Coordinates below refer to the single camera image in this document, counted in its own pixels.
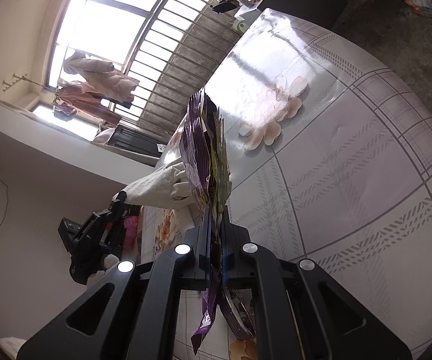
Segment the white gloved right hand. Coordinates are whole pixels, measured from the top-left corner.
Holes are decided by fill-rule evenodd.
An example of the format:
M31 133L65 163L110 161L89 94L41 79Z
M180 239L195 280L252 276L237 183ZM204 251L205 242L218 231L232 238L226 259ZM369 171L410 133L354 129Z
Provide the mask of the white gloved right hand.
M98 271L94 274L91 274L86 282L86 286L87 287L91 287L92 285L94 285L95 283L97 283L98 281L100 281L108 271L112 270L113 267L117 266L120 262L120 258L118 258L118 256L115 256L114 254L109 254L107 255L103 260L102 260L102 265L101 267L98 269Z

